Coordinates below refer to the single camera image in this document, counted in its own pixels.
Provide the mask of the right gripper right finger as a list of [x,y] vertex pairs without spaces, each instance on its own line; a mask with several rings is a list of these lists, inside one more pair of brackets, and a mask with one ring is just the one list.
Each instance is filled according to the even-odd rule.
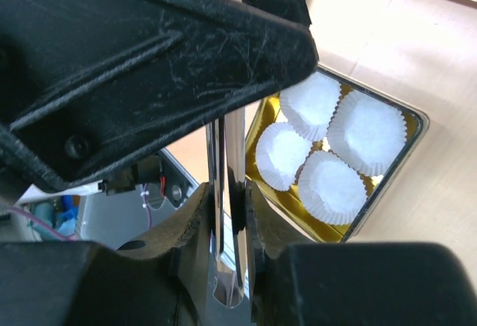
[[251,318],[258,325],[474,325],[458,258],[428,242],[314,243],[259,187],[241,200]]

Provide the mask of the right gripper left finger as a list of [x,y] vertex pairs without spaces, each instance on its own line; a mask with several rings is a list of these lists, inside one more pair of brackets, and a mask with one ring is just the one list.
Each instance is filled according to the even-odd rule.
[[212,202],[201,184],[125,250],[95,242],[1,244],[3,325],[203,325]]

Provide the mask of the metal tongs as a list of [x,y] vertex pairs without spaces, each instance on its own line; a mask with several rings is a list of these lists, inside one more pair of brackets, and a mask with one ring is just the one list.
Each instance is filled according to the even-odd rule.
[[[243,107],[206,126],[209,182],[213,188],[214,222],[212,252],[215,255],[214,297],[224,306],[240,305],[247,274],[247,223],[244,205],[245,110]],[[225,242],[224,188],[228,188],[235,267],[222,260]]]

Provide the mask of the gold square cookie tin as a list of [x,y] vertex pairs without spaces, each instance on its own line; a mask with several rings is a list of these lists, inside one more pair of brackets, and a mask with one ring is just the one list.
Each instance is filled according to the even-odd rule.
[[[308,157],[306,158],[304,164],[298,169],[294,183],[291,185],[289,190],[285,192],[275,190],[268,186],[263,181],[257,169],[256,145],[263,131],[267,126],[275,122],[289,123],[282,113],[279,103],[279,94],[275,94],[265,98],[261,102],[253,119],[252,125],[250,126],[250,130],[248,131],[246,138],[246,176],[250,181],[257,183],[262,193],[273,204],[286,213],[294,222],[296,222],[313,240],[318,242],[344,242],[348,240],[362,225],[364,219],[372,210],[375,200],[382,194],[390,178],[394,175],[395,171],[399,168],[402,161],[409,154],[416,141],[418,141],[421,133],[425,130],[426,120],[417,111],[412,110],[403,104],[392,101],[383,95],[377,94],[371,91],[365,85],[333,72],[331,69],[327,69],[324,66],[318,66],[315,72],[320,72],[321,74],[336,80],[340,84],[341,96],[338,100],[338,105],[348,93],[352,91],[359,91],[360,93],[364,93],[365,95],[368,95],[398,109],[404,116],[407,127],[405,146],[402,148],[401,152],[398,154],[397,158],[391,164],[387,172],[385,172],[383,175],[369,177],[355,170],[360,178],[364,181],[367,200],[358,212],[357,217],[355,217],[351,223],[347,225],[329,225],[327,223],[321,222],[310,215],[304,208],[299,197],[297,185],[304,164],[311,154],[316,151],[327,151],[339,157],[330,148],[326,135],[322,140],[314,142],[311,141],[312,148]],[[335,108],[332,118],[336,114],[338,105]]]

